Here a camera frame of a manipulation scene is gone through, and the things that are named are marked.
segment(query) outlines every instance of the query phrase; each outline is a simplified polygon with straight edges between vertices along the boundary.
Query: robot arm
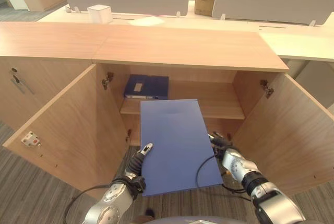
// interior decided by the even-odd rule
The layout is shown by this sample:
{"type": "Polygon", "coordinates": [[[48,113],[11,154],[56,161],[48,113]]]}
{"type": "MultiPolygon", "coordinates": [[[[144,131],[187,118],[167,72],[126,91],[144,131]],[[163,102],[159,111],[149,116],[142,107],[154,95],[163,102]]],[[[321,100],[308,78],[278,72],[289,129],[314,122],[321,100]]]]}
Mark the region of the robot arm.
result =
{"type": "MultiPolygon", "coordinates": [[[[221,135],[209,135],[211,143],[217,146],[217,156],[251,197],[260,224],[321,224],[307,221],[301,210],[273,183],[269,182],[246,160],[231,142],[221,135]]],[[[141,165],[153,144],[148,144],[136,153],[126,168],[126,173],[116,178],[102,199],[88,211],[84,224],[117,224],[122,214],[130,207],[138,193],[146,185],[141,175],[141,165]]]]}
{"type": "Polygon", "coordinates": [[[147,144],[129,161],[124,176],[113,180],[111,187],[102,199],[92,206],[86,214],[84,224],[117,224],[123,213],[130,207],[138,193],[145,189],[141,177],[141,165],[153,144],[147,144]]]}
{"type": "Polygon", "coordinates": [[[305,220],[301,210],[261,174],[255,163],[246,160],[231,142],[219,134],[209,135],[209,138],[218,146],[222,165],[250,196],[260,224],[320,224],[305,220]]]}

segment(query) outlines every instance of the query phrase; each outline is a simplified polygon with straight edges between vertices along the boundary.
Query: blue binder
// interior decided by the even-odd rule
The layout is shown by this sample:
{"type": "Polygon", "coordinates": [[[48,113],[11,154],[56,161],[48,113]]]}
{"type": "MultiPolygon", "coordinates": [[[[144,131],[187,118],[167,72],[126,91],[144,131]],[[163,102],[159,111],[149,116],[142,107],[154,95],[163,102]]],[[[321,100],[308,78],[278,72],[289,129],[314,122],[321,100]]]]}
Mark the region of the blue binder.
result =
{"type": "MultiPolygon", "coordinates": [[[[196,172],[213,155],[197,100],[142,101],[141,147],[153,143],[142,165],[144,196],[196,188],[196,172]]],[[[199,186],[222,183],[216,159],[198,175],[199,186]]]]}

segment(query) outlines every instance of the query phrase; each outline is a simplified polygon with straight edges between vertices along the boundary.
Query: cabinet hinge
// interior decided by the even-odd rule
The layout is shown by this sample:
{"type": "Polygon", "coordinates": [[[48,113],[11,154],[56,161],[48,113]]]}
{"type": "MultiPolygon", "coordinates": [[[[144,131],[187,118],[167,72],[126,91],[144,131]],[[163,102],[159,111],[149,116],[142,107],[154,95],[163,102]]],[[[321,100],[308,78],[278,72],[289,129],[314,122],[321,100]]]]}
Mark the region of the cabinet hinge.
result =
{"type": "Polygon", "coordinates": [[[132,133],[132,129],[130,128],[128,131],[127,131],[127,136],[125,138],[125,141],[128,142],[131,138],[131,133],[132,133]]]}
{"type": "Polygon", "coordinates": [[[266,92],[266,97],[269,98],[273,94],[274,89],[268,87],[268,81],[266,79],[260,80],[260,85],[262,89],[266,92]]]}
{"type": "Polygon", "coordinates": [[[114,73],[112,72],[107,72],[106,74],[106,78],[102,80],[102,86],[104,88],[104,90],[106,90],[108,88],[108,84],[109,82],[111,82],[114,78],[114,73]]]}

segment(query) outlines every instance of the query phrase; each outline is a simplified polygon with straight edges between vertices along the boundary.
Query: open cabinet door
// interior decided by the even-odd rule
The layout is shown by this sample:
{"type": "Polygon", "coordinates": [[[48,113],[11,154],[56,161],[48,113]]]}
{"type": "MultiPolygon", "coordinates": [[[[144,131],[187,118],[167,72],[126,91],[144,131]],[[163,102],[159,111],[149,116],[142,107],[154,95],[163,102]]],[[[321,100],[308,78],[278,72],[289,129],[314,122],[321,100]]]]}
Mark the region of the open cabinet door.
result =
{"type": "Polygon", "coordinates": [[[102,79],[103,68],[89,66],[4,146],[80,190],[110,183],[128,143],[111,88],[104,90],[102,79]],[[21,142],[30,131],[41,146],[21,142]]]}
{"type": "MultiPolygon", "coordinates": [[[[256,74],[238,75],[251,80],[256,74]]],[[[269,87],[274,93],[250,111],[233,137],[235,146],[289,195],[332,180],[334,116],[287,74],[269,87]]]]}

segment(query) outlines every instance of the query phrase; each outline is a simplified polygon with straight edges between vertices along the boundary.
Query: black cable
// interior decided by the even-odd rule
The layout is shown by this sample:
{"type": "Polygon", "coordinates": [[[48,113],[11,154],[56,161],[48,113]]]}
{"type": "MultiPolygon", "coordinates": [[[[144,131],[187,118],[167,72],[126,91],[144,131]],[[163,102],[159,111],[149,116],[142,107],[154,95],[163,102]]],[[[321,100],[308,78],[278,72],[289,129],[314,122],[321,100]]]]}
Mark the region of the black cable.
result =
{"type": "Polygon", "coordinates": [[[222,197],[228,197],[228,198],[239,198],[239,199],[244,199],[246,201],[249,201],[251,202],[250,199],[246,198],[246,197],[243,197],[243,196],[238,196],[238,195],[228,195],[228,194],[215,194],[215,193],[209,193],[209,192],[206,192],[204,190],[202,190],[199,185],[198,185],[198,174],[199,174],[199,171],[201,170],[201,168],[204,166],[205,163],[207,163],[210,159],[212,159],[213,157],[215,157],[216,155],[212,155],[210,156],[209,158],[207,158],[205,161],[203,161],[203,163],[199,166],[199,168],[197,169],[197,172],[196,172],[196,187],[202,192],[202,193],[205,193],[205,194],[208,194],[208,195],[213,195],[213,196],[222,196],[222,197]]]}
{"type": "Polygon", "coordinates": [[[70,208],[72,207],[73,203],[82,195],[84,194],[85,192],[88,192],[90,190],[94,190],[94,189],[100,189],[100,188],[109,188],[111,185],[108,184],[108,185],[98,185],[98,186],[93,186],[89,189],[86,189],[86,190],[83,190],[80,194],[78,194],[77,196],[73,197],[72,200],[70,201],[70,203],[68,203],[67,207],[65,208],[65,211],[64,211],[64,221],[63,221],[63,224],[67,224],[67,221],[66,221],[66,217],[67,217],[67,214],[70,210],[70,208]]]}

